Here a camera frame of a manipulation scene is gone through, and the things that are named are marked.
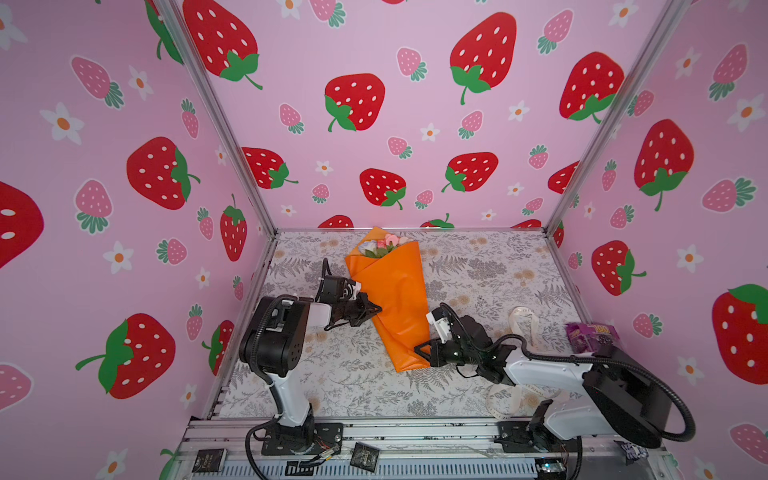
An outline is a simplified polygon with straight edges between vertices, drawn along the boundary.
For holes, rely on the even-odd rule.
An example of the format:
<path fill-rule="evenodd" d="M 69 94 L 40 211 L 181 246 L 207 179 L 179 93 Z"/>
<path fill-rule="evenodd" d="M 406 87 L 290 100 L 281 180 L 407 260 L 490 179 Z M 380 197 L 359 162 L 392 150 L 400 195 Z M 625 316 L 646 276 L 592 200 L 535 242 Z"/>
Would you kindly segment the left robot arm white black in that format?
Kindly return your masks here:
<path fill-rule="evenodd" d="M 265 428 L 269 440 L 304 451 L 314 443 L 315 419 L 310 401 L 293 371 L 304 349 L 307 328 L 326 331 L 358 327 L 382 312 L 362 285 L 339 276 L 321 279 L 314 297 L 283 294 L 259 300 L 238 348 L 239 360 L 265 382 L 277 413 Z"/>

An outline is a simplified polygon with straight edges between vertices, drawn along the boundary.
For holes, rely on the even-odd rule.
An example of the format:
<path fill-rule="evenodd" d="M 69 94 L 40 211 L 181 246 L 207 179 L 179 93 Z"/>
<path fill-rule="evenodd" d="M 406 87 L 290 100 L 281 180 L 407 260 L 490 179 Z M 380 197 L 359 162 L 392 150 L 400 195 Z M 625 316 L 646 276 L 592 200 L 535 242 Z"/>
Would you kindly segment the orange wrapping paper sheet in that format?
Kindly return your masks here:
<path fill-rule="evenodd" d="M 392 234 L 375 227 L 350 251 L 345 262 L 353 281 L 362 284 L 368 298 L 383 311 L 373 324 L 396 372 L 425 369 L 429 363 L 414 352 L 414 347 L 430 339 L 426 316 L 429 312 L 420 245 L 413 243 L 385 247 L 384 238 Z M 358 246 L 378 242 L 378 255 L 362 255 Z"/>

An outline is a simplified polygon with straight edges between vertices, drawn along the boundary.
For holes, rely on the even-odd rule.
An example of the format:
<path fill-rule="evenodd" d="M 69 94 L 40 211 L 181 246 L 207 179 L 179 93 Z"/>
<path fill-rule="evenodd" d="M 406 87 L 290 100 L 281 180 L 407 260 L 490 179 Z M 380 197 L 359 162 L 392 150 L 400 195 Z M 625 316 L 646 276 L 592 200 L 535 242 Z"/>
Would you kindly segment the pink fake rose stem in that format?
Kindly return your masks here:
<path fill-rule="evenodd" d="M 387 234 L 384 243 L 387 249 L 394 249 L 400 244 L 400 238 L 394 234 Z"/>

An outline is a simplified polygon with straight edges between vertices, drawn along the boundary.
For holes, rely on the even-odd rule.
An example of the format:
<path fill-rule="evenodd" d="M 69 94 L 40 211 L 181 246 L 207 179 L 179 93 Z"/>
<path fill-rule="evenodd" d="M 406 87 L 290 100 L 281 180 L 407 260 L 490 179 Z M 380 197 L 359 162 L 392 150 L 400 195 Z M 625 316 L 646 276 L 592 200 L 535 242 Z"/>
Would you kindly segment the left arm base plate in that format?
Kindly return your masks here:
<path fill-rule="evenodd" d="M 343 423 L 315 423 L 303 427 L 280 424 L 266 430 L 263 456 L 318 455 L 328 449 L 339 453 L 343 442 Z"/>

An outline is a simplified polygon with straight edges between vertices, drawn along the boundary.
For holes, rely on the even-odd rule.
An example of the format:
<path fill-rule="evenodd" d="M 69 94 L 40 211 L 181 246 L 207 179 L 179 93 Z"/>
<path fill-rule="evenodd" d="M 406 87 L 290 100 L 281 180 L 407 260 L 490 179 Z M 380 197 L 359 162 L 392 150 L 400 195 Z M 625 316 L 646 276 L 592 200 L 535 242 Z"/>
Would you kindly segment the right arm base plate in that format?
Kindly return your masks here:
<path fill-rule="evenodd" d="M 504 421 L 497 424 L 498 435 L 493 442 L 505 453 L 562 454 L 577 453 L 576 439 L 561 440 L 541 422 Z"/>

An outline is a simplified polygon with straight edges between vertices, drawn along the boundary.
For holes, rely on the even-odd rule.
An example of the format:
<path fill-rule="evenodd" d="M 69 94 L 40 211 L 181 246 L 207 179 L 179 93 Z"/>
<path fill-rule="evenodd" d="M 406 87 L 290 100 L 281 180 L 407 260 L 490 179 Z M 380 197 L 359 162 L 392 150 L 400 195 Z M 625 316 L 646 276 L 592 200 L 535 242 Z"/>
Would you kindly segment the white fake rose stem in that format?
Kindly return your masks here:
<path fill-rule="evenodd" d="M 358 246 L 358 250 L 364 256 L 376 258 L 379 250 L 378 242 L 376 240 L 362 242 Z"/>

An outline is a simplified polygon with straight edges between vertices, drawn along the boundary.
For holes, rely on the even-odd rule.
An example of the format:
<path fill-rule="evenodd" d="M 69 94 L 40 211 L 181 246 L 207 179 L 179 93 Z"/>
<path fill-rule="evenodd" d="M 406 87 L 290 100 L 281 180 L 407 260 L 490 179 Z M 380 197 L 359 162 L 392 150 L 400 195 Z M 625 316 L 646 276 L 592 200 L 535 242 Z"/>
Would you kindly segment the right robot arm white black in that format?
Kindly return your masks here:
<path fill-rule="evenodd" d="M 688 442 L 696 434 L 692 412 L 664 381 L 623 350 L 604 345 L 591 355 L 548 355 L 529 349 L 519 334 L 492 340 L 470 316 L 447 306 L 427 316 L 438 332 L 414 351 L 432 367 L 470 365 L 477 377 L 495 385 L 548 387 L 573 393 L 557 407 L 542 402 L 526 428 L 539 450 L 555 441 L 587 436 L 619 436 L 648 449 L 666 440 Z"/>

